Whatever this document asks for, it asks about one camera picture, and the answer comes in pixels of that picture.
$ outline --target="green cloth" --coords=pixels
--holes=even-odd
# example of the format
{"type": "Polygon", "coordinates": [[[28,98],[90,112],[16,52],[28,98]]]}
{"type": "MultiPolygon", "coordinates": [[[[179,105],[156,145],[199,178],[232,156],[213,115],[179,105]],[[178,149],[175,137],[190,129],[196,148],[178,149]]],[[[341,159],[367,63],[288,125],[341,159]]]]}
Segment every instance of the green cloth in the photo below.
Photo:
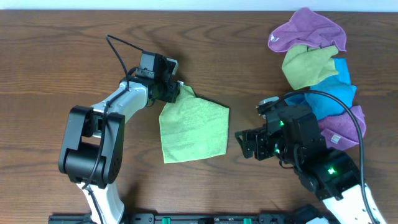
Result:
{"type": "Polygon", "coordinates": [[[282,71],[294,90],[316,85],[338,74],[335,61],[331,58],[337,53],[336,46],[314,49],[296,45],[286,53],[282,71]]]}
{"type": "Polygon", "coordinates": [[[182,86],[175,103],[159,116],[164,163],[206,159],[226,153],[229,109],[197,98],[182,86]]]}

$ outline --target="purple towel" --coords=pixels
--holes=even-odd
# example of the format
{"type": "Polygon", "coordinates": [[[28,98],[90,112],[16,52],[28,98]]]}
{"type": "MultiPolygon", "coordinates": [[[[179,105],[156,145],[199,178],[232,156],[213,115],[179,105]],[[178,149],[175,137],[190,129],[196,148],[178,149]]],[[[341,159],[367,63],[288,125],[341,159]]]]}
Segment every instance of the purple towel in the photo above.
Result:
{"type": "Polygon", "coordinates": [[[338,50],[346,51],[346,41],[343,28],[306,7],[271,33],[268,47],[275,52],[286,52],[298,44],[313,48],[336,45],[338,50]]]}
{"type": "MultiPolygon", "coordinates": [[[[363,137],[366,131],[366,124],[362,108],[361,106],[353,106],[351,111],[358,121],[363,137]]],[[[347,112],[338,116],[329,116],[320,120],[318,124],[319,128],[322,130],[321,135],[326,139],[327,147],[346,150],[359,143],[354,123],[347,112]]]]}

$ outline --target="folded cloth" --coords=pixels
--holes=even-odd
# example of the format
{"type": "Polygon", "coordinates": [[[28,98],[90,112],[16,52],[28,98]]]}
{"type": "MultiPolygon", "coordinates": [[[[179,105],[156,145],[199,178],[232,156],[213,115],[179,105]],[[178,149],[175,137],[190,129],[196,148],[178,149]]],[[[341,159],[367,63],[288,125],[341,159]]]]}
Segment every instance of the folded cloth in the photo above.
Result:
{"type": "Polygon", "coordinates": [[[316,85],[338,74],[335,61],[331,58],[337,53],[335,46],[312,49],[306,45],[296,45],[286,53],[282,71],[294,90],[316,85]]]}
{"type": "Polygon", "coordinates": [[[343,28],[305,7],[271,33],[268,47],[275,52],[285,52],[298,44],[314,48],[336,45],[340,51],[346,51],[346,41],[343,28]]]}
{"type": "MultiPolygon", "coordinates": [[[[353,106],[351,111],[358,121],[363,137],[366,132],[366,124],[362,108],[361,106],[353,106]]],[[[326,146],[328,147],[346,150],[359,144],[355,125],[347,112],[339,116],[329,116],[320,120],[318,124],[322,130],[321,135],[325,137],[326,146]]]]}
{"type": "Polygon", "coordinates": [[[182,86],[175,103],[159,116],[164,163],[206,159],[226,153],[229,109],[197,98],[182,86]]]}
{"type": "MultiPolygon", "coordinates": [[[[356,86],[351,85],[346,59],[334,59],[334,61],[338,75],[328,77],[321,83],[311,86],[310,90],[319,90],[332,94],[350,108],[353,105],[356,86]]],[[[344,108],[334,100],[312,93],[293,96],[285,101],[288,105],[309,105],[317,120],[344,112],[344,108]]]]}

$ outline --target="blue towel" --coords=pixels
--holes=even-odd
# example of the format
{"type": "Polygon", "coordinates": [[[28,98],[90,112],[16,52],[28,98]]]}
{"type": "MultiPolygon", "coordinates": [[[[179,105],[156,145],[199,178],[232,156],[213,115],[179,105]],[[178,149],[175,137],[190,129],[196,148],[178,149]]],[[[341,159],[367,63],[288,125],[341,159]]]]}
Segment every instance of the blue towel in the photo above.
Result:
{"type": "MultiPolygon", "coordinates": [[[[353,106],[356,86],[351,85],[346,59],[334,58],[334,61],[338,75],[333,75],[324,79],[319,84],[311,86],[310,90],[319,90],[332,94],[351,108],[353,106]]],[[[344,108],[334,100],[316,94],[297,95],[285,101],[288,105],[309,105],[317,117],[317,120],[344,112],[344,108]]]]}

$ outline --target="wooden table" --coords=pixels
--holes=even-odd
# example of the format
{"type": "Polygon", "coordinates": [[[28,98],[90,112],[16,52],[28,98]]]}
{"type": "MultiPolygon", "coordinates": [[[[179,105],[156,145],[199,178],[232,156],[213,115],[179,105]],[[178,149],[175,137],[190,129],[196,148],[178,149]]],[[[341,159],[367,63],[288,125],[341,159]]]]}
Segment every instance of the wooden table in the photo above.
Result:
{"type": "MultiPolygon", "coordinates": [[[[367,130],[366,178],[382,214],[398,223],[398,14],[322,12],[347,33],[355,103],[367,130]]],[[[53,213],[86,213],[57,161],[69,110],[112,93],[123,70],[104,39],[113,34],[177,59],[198,96],[230,108],[228,151],[164,164],[158,117],[164,103],[126,125],[117,183],[127,211],[258,213],[322,203],[276,159],[245,159],[234,132],[264,120],[255,105],[291,91],[284,54],[268,49],[292,12],[0,11],[0,223],[45,223],[53,213]]],[[[140,53],[116,44],[128,67],[140,53]]],[[[347,151],[358,161],[358,148],[347,151]]]]}

